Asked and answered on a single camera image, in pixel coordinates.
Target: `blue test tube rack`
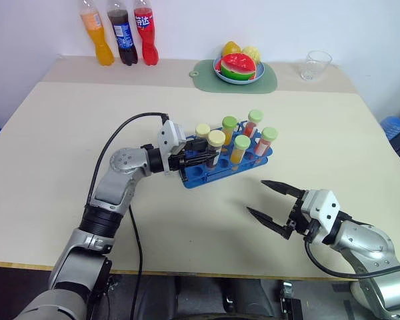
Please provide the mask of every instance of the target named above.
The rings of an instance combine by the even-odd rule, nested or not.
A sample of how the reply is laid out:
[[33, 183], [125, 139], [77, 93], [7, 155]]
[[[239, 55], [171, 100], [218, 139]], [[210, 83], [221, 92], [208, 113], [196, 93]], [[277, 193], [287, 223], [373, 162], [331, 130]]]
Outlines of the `blue test tube rack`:
[[[233, 137], [231, 138], [231, 143], [228, 146], [224, 146], [222, 148], [221, 154], [218, 158], [218, 164], [213, 171], [208, 171], [205, 164], [194, 165], [192, 167], [186, 167], [183, 170], [180, 170], [179, 173], [181, 175], [182, 182], [184, 186], [188, 189], [196, 188], [200, 185], [204, 185], [206, 183], [222, 179], [228, 177], [230, 175], [236, 175], [240, 172], [250, 170], [260, 165], [264, 165], [268, 162], [268, 157], [273, 154], [272, 148], [268, 149], [266, 155], [258, 157], [255, 155], [255, 147], [257, 145], [256, 139], [261, 138], [260, 132], [256, 130], [255, 134], [251, 138], [251, 145], [246, 150], [243, 159], [239, 164], [232, 164], [229, 160], [231, 153], [234, 148], [234, 139], [236, 136], [241, 135], [243, 129], [245, 128], [245, 124], [247, 121], [242, 121], [237, 124], [238, 128], [233, 133]], [[195, 136], [189, 136], [188, 139], [195, 139]], [[186, 158], [196, 156], [196, 151], [186, 151]]]

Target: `dark liquid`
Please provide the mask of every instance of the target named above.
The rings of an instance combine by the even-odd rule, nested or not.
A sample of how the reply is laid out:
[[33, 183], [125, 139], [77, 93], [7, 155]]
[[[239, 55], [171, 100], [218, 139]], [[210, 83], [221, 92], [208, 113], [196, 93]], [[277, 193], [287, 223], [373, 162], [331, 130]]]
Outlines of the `dark liquid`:
[[[108, 18], [111, 21], [111, 24], [113, 25], [113, 29], [114, 25], [129, 23], [129, 15], [126, 10], [118, 9], [118, 10], [108, 11]], [[119, 46], [119, 54], [121, 62], [123, 62], [126, 65], [132, 65], [132, 63], [138, 62], [138, 54], [136, 52], [135, 44], [133, 44], [130, 48], [127, 49], [122, 49]]]

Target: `table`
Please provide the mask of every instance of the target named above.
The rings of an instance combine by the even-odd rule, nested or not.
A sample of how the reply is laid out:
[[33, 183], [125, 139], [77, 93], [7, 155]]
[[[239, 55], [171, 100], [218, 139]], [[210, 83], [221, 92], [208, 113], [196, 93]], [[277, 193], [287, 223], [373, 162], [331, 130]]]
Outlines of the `table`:
[[[267, 165], [186, 189], [177, 173], [142, 180], [132, 202], [149, 274], [262, 278], [324, 278], [298, 235], [287, 241], [258, 223], [245, 206], [286, 222], [294, 198], [260, 184], [332, 189], [341, 209], [384, 230], [400, 260], [400, 158], [349, 80], [336, 68], [321, 81], [299, 80], [272, 63], [278, 90], [266, 95], [206, 93], [187, 74], [195, 61], [162, 60], [110, 68], [93, 58], [63, 57], [32, 90], [0, 133], [0, 266], [51, 269], [78, 226], [97, 156], [124, 119], [168, 112], [186, 134], [196, 123], [264, 111], [278, 128]], [[158, 119], [122, 131], [105, 156], [121, 147], [157, 145]], [[336, 252], [313, 248], [332, 269], [352, 272]], [[114, 272], [137, 270], [138, 253], [125, 217], [109, 255]]]

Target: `circular hole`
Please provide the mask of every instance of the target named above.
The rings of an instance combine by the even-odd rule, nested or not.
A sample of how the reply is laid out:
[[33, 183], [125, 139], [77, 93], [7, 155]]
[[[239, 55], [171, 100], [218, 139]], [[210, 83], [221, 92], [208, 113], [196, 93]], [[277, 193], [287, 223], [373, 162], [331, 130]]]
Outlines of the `circular hole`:
[[226, 167], [228, 167], [229, 162], [228, 162], [228, 160], [221, 159], [221, 160], [218, 161], [218, 164], [219, 164], [219, 166], [221, 166], [222, 168], [226, 168]]
[[193, 168], [193, 175], [196, 177], [200, 176], [203, 173], [203, 169], [200, 167], [194, 167]]
[[253, 159], [253, 153], [252, 152], [245, 152], [245, 155], [243, 156], [246, 160], [252, 160]]

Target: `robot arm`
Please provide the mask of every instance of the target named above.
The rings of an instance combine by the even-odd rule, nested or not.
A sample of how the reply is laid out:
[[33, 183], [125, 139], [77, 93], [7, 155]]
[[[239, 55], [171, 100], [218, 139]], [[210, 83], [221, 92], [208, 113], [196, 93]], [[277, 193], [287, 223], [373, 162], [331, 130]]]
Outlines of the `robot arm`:
[[[297, 198], [286, 225], [280, 226], [268, 215], [248, 208], [266, 227], [289, 239], [296, 231], [304, 236], [309, 258], [324, 272], [336, 277], [359, 279], [351, 292], [364, 307], [380, 319], [400, 319], [400, 262], [391, 239], [382, 230], [352, 220], [340, 211], [330, 190], [299, 190], [285, 183], [262, 181], [284, 195]], [[342, 254], [354, 268], [355, 275], [325, 268], [314, 258], [309, 244], [326, 244]]]
[[[49, 278], [49, 290], [37, 296], [17, 320], [84, 320], [107, 289], [111, 260], [105, 254], [114, 245], [120, 221], [129, 208], [136, 184], [152, 173], [176, 171], [207, 161], [204, 139], [187, 141], [181, 126], [167, 120], [158, 133], [159, 148], [145, 145], [124, 148], [110, 158], [85, 207], [80, 226], [74, 229]], [[185, 158], [185, 150], [196, 157]]]

